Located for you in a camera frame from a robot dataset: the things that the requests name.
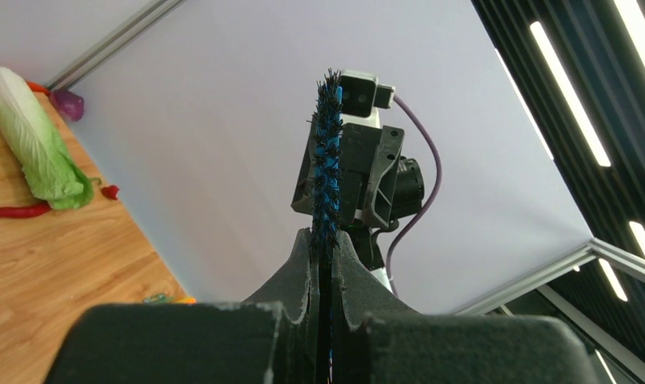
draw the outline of cabbage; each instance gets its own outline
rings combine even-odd
[[[87,176],[26,81],[0,66],[0,131],[22,166],[30,192],[53,209],[77,209],[94,198]]]

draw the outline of chili pepper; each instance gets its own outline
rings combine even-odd
[[[44,86],[41,86],[41,85],[37,84],[36,82],[28,82],[28,81],[26,81],[26,84],[28,84],[28,86],[30,87],[30,90],[32,90],[33,92],[42,92],[42,93],[46,94],[47,96],[49,96],[51,94],[51,91],[49,91]]]
[[[104,186],[101,189],[101,194],[110,200],[117,200],[119,191],[118,186]]]
[[[32,206],[4,206],[0,208],[0,218],[36,218],[51,211],[48,202],[40,202]]]

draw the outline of black ceiling panel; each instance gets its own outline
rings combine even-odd
[[[639,0],[645,13],[645,1]],[[547,141],[591,232],[640,254],[628,222],[645,225],[645,70],[612,0],[473,0]],[[601,167],[535,43],[540,21],[611,161]],[[551,287],[645,361],[645,285],[597,262]]]

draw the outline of blue brush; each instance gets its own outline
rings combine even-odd
[[[339,134],[343,122],[342,88],[339,72],[329,70],[324,82],[318,83],[318,105],[313,113],[315,124],[315,157],[313,161],[313,226],[310,256],[318,260],[320,308],[318,318],[318,357],[316,382],[326,382],[331,357],[331,285],[332,255],[339,247]]]

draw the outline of white partition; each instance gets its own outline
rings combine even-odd
[[[0,0],[0,66],[54,76],[150,0]]]
[[[309,225],[289,205],[328,67],[396,86],[441,151],[441,194],[395,254],[415,309],[452,311],[591,237],[469,2],[186,2],[77,84],[73,128],[189,293],[245,298]],[[419,132],[397,108],[383,122],[430,189]]]

